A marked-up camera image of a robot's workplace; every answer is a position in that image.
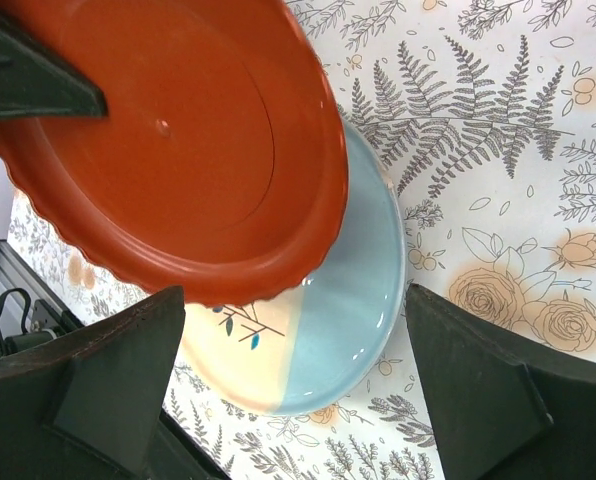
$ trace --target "floral tablecloth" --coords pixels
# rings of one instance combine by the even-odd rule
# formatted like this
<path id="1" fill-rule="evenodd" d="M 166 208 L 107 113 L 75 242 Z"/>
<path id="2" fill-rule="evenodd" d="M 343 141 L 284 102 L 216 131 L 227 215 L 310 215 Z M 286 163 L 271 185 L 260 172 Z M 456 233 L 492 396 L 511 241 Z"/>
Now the floral tablecloth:
<path id="1" fill-rule="evenodd" d="M 596 0 L 288 4 L 397 185 L 408 281 L 596 361 Z M 144 297 L 22 194 L 9 241 L 86 322 Z M 314 414 L 247 414 L 182 360 L 166 408 L 234 479 L 443 478 L 404 320 L 362 384 Z"/>

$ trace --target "orange-red plate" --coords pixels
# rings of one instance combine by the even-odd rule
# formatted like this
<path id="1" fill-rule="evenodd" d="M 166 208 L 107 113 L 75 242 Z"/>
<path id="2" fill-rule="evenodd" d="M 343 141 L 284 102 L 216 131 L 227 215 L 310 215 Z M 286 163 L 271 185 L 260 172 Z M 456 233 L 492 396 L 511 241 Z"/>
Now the orange-red plate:
<path id="1" fill-rule="evenodd" d="M 343 127 L 280 0 L 0 9 L 105 93 L 103 120 L 0 122 L 14 183 L 90 261 L 205 305 L 271 298 L 320 265 L 347 199 Z"/>

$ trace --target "blue and cream plate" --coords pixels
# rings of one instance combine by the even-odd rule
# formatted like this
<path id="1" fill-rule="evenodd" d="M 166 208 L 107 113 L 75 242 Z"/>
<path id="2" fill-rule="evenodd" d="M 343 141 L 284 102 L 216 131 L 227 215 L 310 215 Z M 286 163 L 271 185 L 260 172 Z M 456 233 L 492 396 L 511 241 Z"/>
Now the blue and cream plate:
<path id="1" fill-rule="evenodd" d="M 186 306 L 181 352 L 225 400 L 299 415 L 345 396 L 382 353 L 399 318 L 404 236 L 391 182 L 345 125 L 349 199 L 323 265 L 302 285 L 245 307 Z"/>

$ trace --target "plate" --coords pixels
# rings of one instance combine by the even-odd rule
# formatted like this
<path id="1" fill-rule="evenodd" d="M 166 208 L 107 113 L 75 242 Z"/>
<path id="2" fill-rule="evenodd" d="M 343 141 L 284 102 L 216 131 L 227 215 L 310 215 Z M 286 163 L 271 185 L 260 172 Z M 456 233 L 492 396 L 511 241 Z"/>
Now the plate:
<path id="1" fill-rule="evenodd" d="M 0 122 L 13 182 L 89 261 L 209 306 L 272 298 L 322 263 L 347 200 L 343 127 L 280 0 L 0 9 L 105 93 L 102 120 Z"/>
<path id="2" fill-rule="evenodd" d="M 345 126 L 349 199 L 323 265 L 271 301 L 186 306 L 181 356 L 224 399 L 299 415 L 342 398 L 369 372 L 399 318 L 405 261 L 398 203 L 371 147 Z"/>

